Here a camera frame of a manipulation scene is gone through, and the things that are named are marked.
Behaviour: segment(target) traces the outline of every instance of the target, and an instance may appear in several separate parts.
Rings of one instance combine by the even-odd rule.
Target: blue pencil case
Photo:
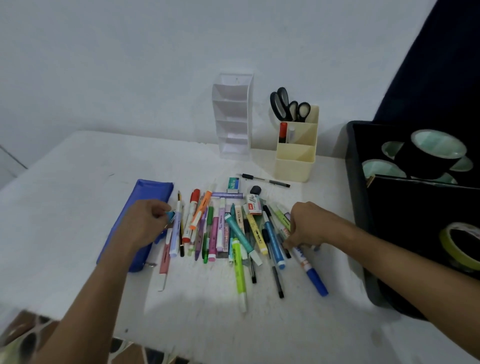
[[[113,224],[113,227],[110,230],[110,234],[108,234],[107,241],[105,242],[105,245],[103,246],[102,251],[98,256],[96,263],[98,264],[98,262],[100,261],[100,257],[102,256],[103,251],[105,250],[108,243],[110,242],[110,239],[113,236],[113,233],[115,232],[118,225],[120,224],[120,221],[123,215],[125,215],[125,212],[127,211],[127,209],[131,205],[133,205],[135,201],[149,200],[149,199],[155,198],[163,202],[168,202],[168,199],[170,198],[172,191],[173,191],[173,183],[171,182],[155,182],[155,181],[147,181],[147,180],[138,180],[135,187],[133,188],[132,193],[130,194],[130,197],[127,200],[127,203],[125,204],[122,211],[120,212],[120,215],[117,218],[117,221],[115,222],[115,224]],[[157,244],[165,236],[165,234],[166,234],[166,231],[161,233],[155,239],[154,243]],[[130,268],[128,270],[129,272],[139,272],[143,269],[151,248],[152,248],[152,243],[148,244],[147,246],[144,246],[142,249],[140,249],[137,252],[137,254],[135,255],[135,258],[133,258],[132,264],[130,265]]]

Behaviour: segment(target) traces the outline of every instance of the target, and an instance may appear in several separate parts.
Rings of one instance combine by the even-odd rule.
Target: black plastic tray
[[[367,188],[362,162],[369,159],[391,161],[382,153],[382,144],[405,141],[412,131],[366,121],[348,123],[346,166],[355,222],[379,238],[453,268],[440,245],[438,233],[455,221],[480,226],[480,214],[472,214],[476,209],[467,207],[478,206],[480,202],[478,156],[467,154],[474,164],[471,171],[449,172],[459,185],[375,176]],[[364,271],[366,291],[372,303],[391,306],[400,313],[425,319],[398,293]],[[480,279],[478,273],[469,275]]]

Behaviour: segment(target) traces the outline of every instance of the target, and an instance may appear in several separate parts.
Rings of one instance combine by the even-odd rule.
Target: patterned floor
[[[50,338],[58,321],[22,311],[0,335],[0,364],[28,364]],[[108,364],[193,364],[117,338],[112,339]]]

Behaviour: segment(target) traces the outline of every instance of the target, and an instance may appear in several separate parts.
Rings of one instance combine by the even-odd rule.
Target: cream pen holder
[[[307,182],[315,163],[319,107],[312,105],[305,122],[288,121],[295,136],[288,143],[276,145],[274,176],[278,180]]]

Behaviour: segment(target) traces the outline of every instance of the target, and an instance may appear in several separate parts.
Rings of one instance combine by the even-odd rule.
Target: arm
[[[135,253],[167,226],[170,206],[136,201],[123,217],[100,262],[65,317],[36,357],[35,364],[106,363],[123,286]]]
[[[287,247],[329,243],[397,291],[446,336],[480,359],[480,282],[378,239],[312,202],[296,203]]]

